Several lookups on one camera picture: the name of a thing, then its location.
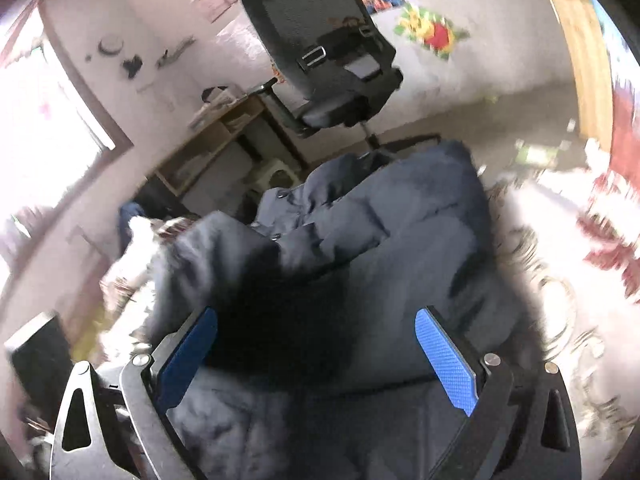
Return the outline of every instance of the screw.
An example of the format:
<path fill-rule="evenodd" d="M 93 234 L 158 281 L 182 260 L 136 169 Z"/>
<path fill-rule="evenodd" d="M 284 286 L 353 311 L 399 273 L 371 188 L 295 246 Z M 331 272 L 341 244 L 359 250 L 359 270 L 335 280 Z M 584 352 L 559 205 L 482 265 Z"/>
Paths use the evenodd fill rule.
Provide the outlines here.
<path fill-rule="evenodd" d="M 501 359 L 499 355 L 496 354 L 484 354 L 484 364 L 487 366 L 497 366 L 501 363 Z"/>
<path fill-rule="evenodd" d="M 559 369 L 556 363 L 549 361 L 548 363 L 545 363 L 545 370 L 548 374 L 557 374 Z"/>
<path fill-rule="evenodd" d="M 149 361 L 151 361 L 151 356 L 149 354 L 138 354 L 132 359 L 132 363 L 134 366 L 144 366 Z"/>

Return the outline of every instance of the colorful sticker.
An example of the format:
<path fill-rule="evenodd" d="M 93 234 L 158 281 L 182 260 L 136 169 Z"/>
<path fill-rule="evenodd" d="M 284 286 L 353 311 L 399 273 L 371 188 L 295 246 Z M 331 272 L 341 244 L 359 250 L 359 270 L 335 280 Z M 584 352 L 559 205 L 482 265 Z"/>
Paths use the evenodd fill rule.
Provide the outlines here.
<path fill-rule="evenodd" d="M 458 41 L 469 37 L 466 30 L 455 28 L 444 16 L 409 3 L 404 6 L 394 32 L 421 44 L 444 60 L 449 59 L 449 54 Z"/>

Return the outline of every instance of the wooden desk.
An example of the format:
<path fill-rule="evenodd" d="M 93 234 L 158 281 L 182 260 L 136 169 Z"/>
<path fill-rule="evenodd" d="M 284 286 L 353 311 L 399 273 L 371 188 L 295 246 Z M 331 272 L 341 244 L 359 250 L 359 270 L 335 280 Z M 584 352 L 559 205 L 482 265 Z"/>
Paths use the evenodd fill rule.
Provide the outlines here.
<path fill-rule="evenodd" d="M 262 117 L 274 131 L 278 140 L 300 165 L 301 170 L 306 170 L 308 163 L 280 123 L 259 97 L 249 96 L 209 117 L 206 124 L 200 126 L 191 139 L 158 165 L 154 175 L 171 193 L 181 198 L 232 142 L 237 142 L 252 161 L 262 161 L 260 152 L 243 133 L 244 129 L 258 117 Z"/>

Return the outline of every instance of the window frame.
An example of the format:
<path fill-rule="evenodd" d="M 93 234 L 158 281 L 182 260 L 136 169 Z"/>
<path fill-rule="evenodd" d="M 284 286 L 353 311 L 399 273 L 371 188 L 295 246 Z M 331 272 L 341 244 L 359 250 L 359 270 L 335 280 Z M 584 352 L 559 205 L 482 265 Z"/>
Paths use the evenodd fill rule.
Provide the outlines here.
<path fill-rule="evenodd" d="M 59 35 L 57 35 L 55 28 L 52 26 L 49 13 L 47 12 L 47 5 L 44 0 L 35 0 L 32 5 L 25 9 L 25 12 L 18 18 L 18 20 L 16 20 L 16 27 L 11 33 L 9 42 L 12 43 L 12 40 L 15 42 L 15 39 L 20 34 L 20 31 L 26 22 L 26 19 L 34 9 L 38 9 L 38 12 L 40 13 L 40 18 L 42 19 L 42 24 L 44 26 L 44 35 L 49 41 L 60 65 L 62 65 L 62 69 L 65 71 L 67 78 L 78 92 L 82 101 L 84 101 L 89 112 L 94 116 L 98 124 L 100 124 L 108 137 L 113 141 L 114 148 L 103 151 L 95 159 L 94 163 L 89 167 L 86 173 L 68 188 L 68 191 L 64 194 L 62 199 L 60 199 L 60 202 L 58 202 L 53 210 L 50 211 L 50 213 L 42 220 L 37 229 L 30 233 L 30 240 L 16 256 L 10 267 L 10 274 L 4 283 L 4 287 L 0 291 L 0 321 L 16 284 L 20 281 L 20 277 L 27 269 L 31 259 L 38 251 L 38 248 L 46 238 L 47 234 L 57 224 L 60 217 L 68 210 L 72 203 L 85 190 L 87 190 L 89 186 L 91 186 L 105 168 L 113 164 L 114 161 L 119 159 L 124 153 L 133 147 L 133 143 L 129 137 L 127 137 L 116 121 L 111 117 L 107 110 L 105 110 L 101 102 L 89 88 L 89 85 L 71 61 L 68 51 L 63 46 Z M 5 49 L 3 49 L 3 52 L 7 47 L 10 51 L 12 45 L 8 44 Z"/>

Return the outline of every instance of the window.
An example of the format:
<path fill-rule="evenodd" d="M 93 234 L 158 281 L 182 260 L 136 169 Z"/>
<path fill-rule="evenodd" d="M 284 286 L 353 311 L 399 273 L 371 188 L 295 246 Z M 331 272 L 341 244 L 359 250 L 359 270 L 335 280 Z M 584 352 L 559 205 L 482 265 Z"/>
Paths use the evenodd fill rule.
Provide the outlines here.
<path fill-rule="evenodd" d="M 0 68 L 0 290 L 73 193 L 131 146 L 42 14 L 31 11 Z"/>

